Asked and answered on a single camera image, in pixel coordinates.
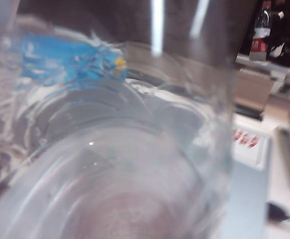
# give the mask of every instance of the gray surface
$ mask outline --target gray surface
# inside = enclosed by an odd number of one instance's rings
[[[230,199],[222,239],[263,239],[269,172],[269,150],[262,171],[234,161]]]

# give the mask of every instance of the blue object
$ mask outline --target blue object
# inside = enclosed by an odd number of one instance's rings
[[[21,41],[22,76],[51,86],[72,82],[84,85],[103,77],[123,81],[126,66],[117,49],[101,43],[95,47],[56,36],[27,33]]]

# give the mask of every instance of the water bottle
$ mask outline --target water bottle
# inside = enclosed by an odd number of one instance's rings
[[[265,0],[256,17],[255,34],[249,55],[251,61],[266,60],[268,45],[263,39],[270,35],[271,22],[271,1]]]

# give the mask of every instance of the water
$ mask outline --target water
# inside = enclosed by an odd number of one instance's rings
[[[60,51],[42,74],[33,67],[47,66],[37,58],[45,49],[28,43],[9,114],[0,106],[0,150],[9,156],[0,239],[215,235],[227,181],[227,149],[217,143],[227,131],[212,107],[117,65],[122,51],[104,44],[82,58]],[[59,78],[40,78],[51,71]]]

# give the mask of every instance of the red bottle label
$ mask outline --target red bottle label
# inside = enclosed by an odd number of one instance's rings
[[[268,45],[262,38],[254,38],[251,43],[251,51],[267,52]]]

